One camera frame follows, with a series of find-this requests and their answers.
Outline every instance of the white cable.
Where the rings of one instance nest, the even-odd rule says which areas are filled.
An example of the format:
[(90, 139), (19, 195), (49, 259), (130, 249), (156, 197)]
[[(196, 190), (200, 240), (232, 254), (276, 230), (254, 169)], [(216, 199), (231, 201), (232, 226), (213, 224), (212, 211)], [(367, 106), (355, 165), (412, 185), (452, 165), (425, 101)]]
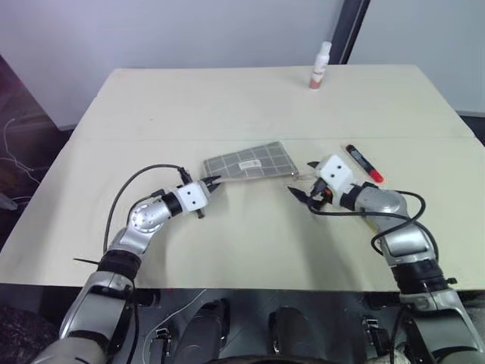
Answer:
[(14, 197), (13, 199), (11, 199), (12, 201), (15, 201), (16, 199), (31, 199), (32, 196), (20, 196), (20, 197)]
[(21, 167), (24, 167), (25, 169), (28, 169), (29, 171), (33, 171), (32, 168), (27, 167), (24, 163), (20, 163), (20, 161), (18, 161), (17, 159), (1, 157), (0, 161), (10, 161), (10, 162), (15, 163), (16, 166), (17, 166), (17, 163), (18, 163)]
[(27, 167), (24, 163), (21, 163), (17, 160), (17, 158), (15, 157), (15, 155), (13, 155), (12, 153), (10, 153), (10, 150), (8, 150), (8, 143), (7, 143), (7, 128), (8, 128), (8, 125), (10, 125), (11, 123), (13, 123), (15, 121), (15, 118), (12, 118), (10, 119), (9, 121), (7, 121), (7, 123), (5, 124), (5, 126), (3, 127), (3, 143), (5, 144), (5, 151), (6, 153), (12, 157), (12, 159), (9, 159), (9, 158), (6, 158), (6, 159), (9, 159), (9, 160), (13, 160), (13, 162), (15, 163), (15, 165), (21, 169), (22, 171), (25, 171), (27, 173), (27, 176), (29, 176), (29, 178), (31, 180), (33, 180), (34, 182), (36, 182), (37, 184), (40, 184), (40, 181), (37, 180), (36, 178), (32, 177), (32, 175), (30, 174), (30, 171), (32, 171), (33, 169), (30, 168), (30, 167)]
[(184, 309), (187, 309), (188, 307), (190, 307), (206, 290), (207, 290), (207, 288), (203, 289), (197, 296), (194, 297), (194, 299), (192, 301), (190, 301), (189, 303), (187, 303), (181, 309), (178, 309), (177, 311), (172, 312), (169, 316), (167, 316), (166, 318), (164, 318), (163, 321), (161, 321), (152, 330), (150, 330), (150, 332), (145, 336), (145, 340), (143, 341), (143, 347), (142, 347), (142, 361), (143, 361), (143, 364), (146, 364), (146, 361), (145, 361), (145, 348), (146, 348), (146, 343), (149, 341), (150, 336), (157, 330), (157, 328), (159, 328), (160, 326), (162, 326), (165, 322), (167, 322), (168, 320), (170, 320), (175, 315), (181, 313)]

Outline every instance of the black cable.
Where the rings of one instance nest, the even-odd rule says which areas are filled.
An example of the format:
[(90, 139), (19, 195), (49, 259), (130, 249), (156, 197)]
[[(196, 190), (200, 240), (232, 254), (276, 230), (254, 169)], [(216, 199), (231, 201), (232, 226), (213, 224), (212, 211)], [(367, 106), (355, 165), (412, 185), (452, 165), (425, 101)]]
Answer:
[(118, 193), (116, 194), (113, 203), (111, 204), (111, 208), (109, 210), (109, 215), (108, 215), (108, 220), (106, 221), (106, 229), (105, 229), (105, 239), (103, 240), (103, 252), (106, 253), (106, 250), (108, 249), (108, 238), (109, 238), (109, 228), (111, 226), (111, 219), (113, 218), (113, 213), (114, 213), (114, 208), (116, 207), (116, 204), (118, 200), (121, 197), (121, 194), (125, 191), (125, 189), (128, 187), (128, 185), (138, 176), (141, 175), (141, 173), (147, 172), (151, 169), (155, 168), (173, 168), (177, 169), (180, 174), (186, 174), (185, 169), (183, 167), (180, 167), (178, 165), (149, 165), (148, 167), (144, 167), (137, 171), (133, 176), (131, 176), (125, 183), (124, 185), (120, 188)]
[(380, 232), (379, 234), (375, 235), (372, 240), (371, 240), (371, 245), (372, 245), (372, 248), (378, 252), (379, 254), (383, 255), (382, 254), (382, 250), (378, 249), (376, 247), (376, 242), (383, 236), (387, 235), (387, 234), (391, 234), (393, 233), (394, 231), (397, 231), (399, 229), (403, 229), (405, 228), (406, 226), (409, 226), (413, 223), (415, 223), (424, 213), (424, 210), (426, 209), (426, 201), (424, 201), (424, 198), (419, 196), (417, 193), (413, 193), (413, 192), (407, 192), (407, 191), (396, 191), (397, 193), (401, 193), (402, 195), (409, 195), (409, 196), (413, 196), (415, 197), (416, 199), (419, 200), (419, 202), (421, 203), (421, 207), (419, 208), (419, 211), (418, 213), (416, 213), (416, 215), (414, 215), (412, 218), (410, 218), (409, 220), (407, 220), (406, 222), (403, 222), (402, 224), (399, 224), (395, 227), (392, 227), (390, 229), (387, 229), (385, 231), (382, 231)]
[(417, 199), (419, 199), (419, 201), (421, 203), (421, 207), (420, 207), (418, 213), (415, 216), (413, 216), (412, 218), (409, 218), (407, 216), (393, 214), (393, 213), (390, 213), (390, 212), (368, 212), (368, 211), (361, 211), (361, 212), (322, 212), (322, 211), (318, 211), (315, 208), (313, 208), (311, 205), (309, 205), (308, 202), (307, 202), (307, 207), (313, 214), (321, 215), (321, 216), (361, 216), (361, 217), (363, 217), (363, 216), (381, 216), (381, 217), (385, 217), (385, 218), (400, 218), (401, 220), (406, 220), (406, 222), (404, 222), (403, 224), (396, 225), (395, 227), (392, 227), (390, 229), (382, 231), (379, 234), (377, 234), (376, 236), (374, 236), (371, 240), (372, 248), (378, 254), (383, 255), (382, 251), (376, 247), (376, 242), (377, 242), (378, 239), (380, 239), (381, 237), (383, 237), (383, 236), (385, 236), (389, 233), (392, 233), (392, 232), (397, 231), (399, 229), (402, 229), (406, 226), (409, 226), (410, 224), (415, 224), (422, 231), (424, 231), (424, 233), (428, 236), (428, 238), (431, 242), (431, 245), (433, 246), (433, 250), (434, 250), (434, 254), (436, 256), (436, 260), (438, 261), (439, 257), (440, 257), (440, 253), (439, 253), (439, 250), (438, 250), (438, 244), (437, 244), (436, 240), (434, 239), (434, 236), (423, 224), (417, 222), (417, 220), (423, 215), (423, 212), (426, 209), (426, 202), (424, 201), (423, 197), (419, 196), (417, 193), (412, 193), (412, 192), (407, 192), (407, 191), (396, 191), (396, 192), (401, 193), (403, 195), (413, 196), (413, 197), (416, 197)]
[(131, 344), (130, 355), (128, 355), (127, 364), (131, 364), (136, 351), (136, 345), (138, 344), (138, 334), (139, 334), (139, 314), (138, 305), (133, 303), (133, 314), (135, 316), (135, 333), (133, 335), (133, 342)]
[(95, 262), (94, 260), (89, 260), (89, 259), (73, 258), (73, 260), (76, 260), (77, 262), (83, 262), (83, 263), (89, 263), (89, 264), (99, 265), (99, 262)]
[(402, 306), (397, 312), (396, 320), (394, 321), (393, 332), (391, 333), (390, 341), (390, 351), (389, 351), (389, 362), (394, 364), (394, 347), (396, 346), (396, 336), (399, 324), (401, 323), (402, 314), (406, 310), (406, 306)]

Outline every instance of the white wall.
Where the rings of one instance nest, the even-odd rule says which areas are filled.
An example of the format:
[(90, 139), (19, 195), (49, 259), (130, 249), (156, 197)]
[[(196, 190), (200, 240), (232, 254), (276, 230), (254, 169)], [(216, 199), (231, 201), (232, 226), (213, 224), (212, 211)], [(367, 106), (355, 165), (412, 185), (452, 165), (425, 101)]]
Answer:
[(485, 116), (485, 1), (371, 0), (350, 64), (416, 64), (448, 103)]
[(117, 67), (311, 64), (343, 0), (0, 2), (0, 54), (60, 128)]

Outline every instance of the red marker cap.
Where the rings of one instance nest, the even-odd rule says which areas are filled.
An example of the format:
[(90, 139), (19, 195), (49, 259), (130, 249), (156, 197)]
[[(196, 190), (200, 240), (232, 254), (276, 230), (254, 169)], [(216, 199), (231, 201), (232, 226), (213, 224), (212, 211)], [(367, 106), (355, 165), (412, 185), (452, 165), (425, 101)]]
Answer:
[(381, 183), (383, 183), (383, 182), (384, 182), (384, 177), (382, 177), (382, 176), (380, 175), (380, 173), (379, 173), (378, 171), (376, 171), (375, 169), (373, 169), (372, 171), (370, 171), (370, 172), (369, 172), (369, 175), (371, 176), (371, 178), (372, 178), (372, 179), (373, 179), (375, 182), (377, 182), (377, 183), (379, 183), (379, 184), (381, 184)]

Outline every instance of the gray pouch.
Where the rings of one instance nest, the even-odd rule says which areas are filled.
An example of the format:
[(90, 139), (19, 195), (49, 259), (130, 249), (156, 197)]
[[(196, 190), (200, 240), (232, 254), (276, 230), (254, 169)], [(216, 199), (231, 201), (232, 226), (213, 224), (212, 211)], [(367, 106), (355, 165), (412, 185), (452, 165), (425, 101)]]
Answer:
[(281, 142), (269, 143), (206, 159), (204, 169), (207, 177), (221, 176), (221, 180), (298, 174), (298, 169)]

